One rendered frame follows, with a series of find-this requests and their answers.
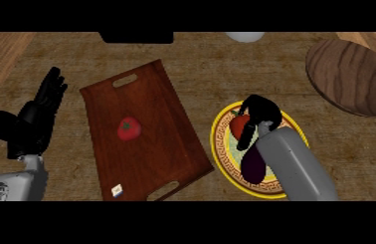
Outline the pale wooden block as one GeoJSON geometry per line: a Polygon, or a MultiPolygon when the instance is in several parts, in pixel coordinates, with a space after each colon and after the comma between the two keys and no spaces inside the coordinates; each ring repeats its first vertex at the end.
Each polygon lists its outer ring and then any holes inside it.
{"type": "Polygon", "coordinates": [[[376,32],[337,32],[340,40],[351,41],[376,52],[376,32]]]}

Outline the black box-shaped appliance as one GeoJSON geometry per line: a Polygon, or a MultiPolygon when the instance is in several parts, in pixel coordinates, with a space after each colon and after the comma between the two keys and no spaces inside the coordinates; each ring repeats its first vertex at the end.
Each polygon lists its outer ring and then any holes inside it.
{"type": "Polygon", "coordinates": [[[171,44],[172,32],[101,32],[100,36],[106,43],[125,44],[171,44]]]}

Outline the white rounded object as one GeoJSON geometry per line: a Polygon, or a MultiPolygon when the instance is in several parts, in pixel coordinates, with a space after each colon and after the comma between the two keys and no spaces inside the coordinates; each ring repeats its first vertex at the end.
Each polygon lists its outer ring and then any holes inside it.
{"type": "Polygon", "coordinates": [[[239,43],[252,43],[264,35],[262,32],[225,32],[227,37],[239,43]]]}

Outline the red tomato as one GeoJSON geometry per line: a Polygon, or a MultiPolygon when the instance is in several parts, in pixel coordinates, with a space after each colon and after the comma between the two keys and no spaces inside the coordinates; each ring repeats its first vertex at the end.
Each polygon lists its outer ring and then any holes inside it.
{"type": "Polygon", "coordinates": [[[141,124],[132,117],[125,117],[121,120],[118,127],[118,138],[122,141],[135,139],[141,134],[141,124]]]}

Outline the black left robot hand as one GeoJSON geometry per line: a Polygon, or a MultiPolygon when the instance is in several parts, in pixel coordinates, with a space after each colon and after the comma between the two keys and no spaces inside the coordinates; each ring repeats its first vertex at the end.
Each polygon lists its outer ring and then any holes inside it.
{"type": "Polygon", "coordinates": [[[17,115],[0,111],[0,140],[7,142],[7,158],[41,155],[50,143],[54,118],[67,85],[60,69],[53,67],[32,101],[17,115]]]}

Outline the pale wooden panel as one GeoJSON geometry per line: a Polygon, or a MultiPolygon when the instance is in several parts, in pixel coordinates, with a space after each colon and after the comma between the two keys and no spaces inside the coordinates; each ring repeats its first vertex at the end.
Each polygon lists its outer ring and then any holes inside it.
{"type": "Polygon", "coordinates": [[[0,84],[9,77],[34,36],[34,32],[0,32],[0,84]]]}

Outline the red bell pepper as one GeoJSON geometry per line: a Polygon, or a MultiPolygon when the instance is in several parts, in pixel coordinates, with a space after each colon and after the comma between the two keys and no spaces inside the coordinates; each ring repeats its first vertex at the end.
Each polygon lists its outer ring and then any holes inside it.
{"type": "Polygon", "coordinates": [[[237,111],[231,111],[231,114],[233,118],[228,123],[228,130],[234,139],[240,139],[243,126],[249,121],[249,115],[240,115],[237,111]]]}

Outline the dark purple eggplant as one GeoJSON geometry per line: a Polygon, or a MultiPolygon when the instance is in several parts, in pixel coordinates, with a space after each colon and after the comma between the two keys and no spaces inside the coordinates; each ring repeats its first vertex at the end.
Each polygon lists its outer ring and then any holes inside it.
{"type": "Polygon", "coordinates": [[[240,174],[246,182],[258,184],[265,176],[265,162],[255,146],[252,146],[240,161],[240,174]]]}

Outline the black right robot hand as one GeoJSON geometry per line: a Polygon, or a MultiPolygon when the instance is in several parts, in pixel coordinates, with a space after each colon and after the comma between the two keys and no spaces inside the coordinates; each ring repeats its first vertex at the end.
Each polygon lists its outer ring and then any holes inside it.
{"type": "Polygon", "coordinates": [[[237,141],[236,149],[239,151],[247,149],[255,127],[262,122],[271,122],[268,130],[277,129],[281,123],[281,113],[277,104],[259,95],[250,95],[244,99],[237,114],[241,116],[243,112],[247,112],[249,120],[243,125],[240,138],[237,141]]]}

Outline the brown wooden cutting board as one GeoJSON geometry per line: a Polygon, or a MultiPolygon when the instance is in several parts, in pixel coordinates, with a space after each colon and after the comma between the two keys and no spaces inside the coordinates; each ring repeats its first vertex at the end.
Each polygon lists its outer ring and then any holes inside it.
{"type": "Polygon", "coordinates": [[[159,60],[81,88],[81,95],[106,201],[144,201],[168,183],[184,188],[212,171],[159,60]],[[141,124],[128,141],[118,138],[125,117],[141,124]],[[115,198],[118,184],[124,193],[115,198]]]}

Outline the yellow patterned plate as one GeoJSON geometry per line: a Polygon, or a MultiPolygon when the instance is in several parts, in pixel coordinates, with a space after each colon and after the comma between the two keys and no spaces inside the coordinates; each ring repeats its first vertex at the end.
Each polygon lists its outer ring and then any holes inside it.
{"type": "Polygon", "coordinates": [[[244,155],[244,151],[239,151],[236,149],[237,140],[231,135],[233,130],[230,129],[230,121],[237,116],[240,105],[241,102],[230,104],[219,111],[212,121],[209,133],[212,158],[221,174],[237,189],[258,198],[284,198],[286,194],[269,167],[265,168],[264,179],[258,184],[246,182],[240,175],[240,160],[244,155]]]}

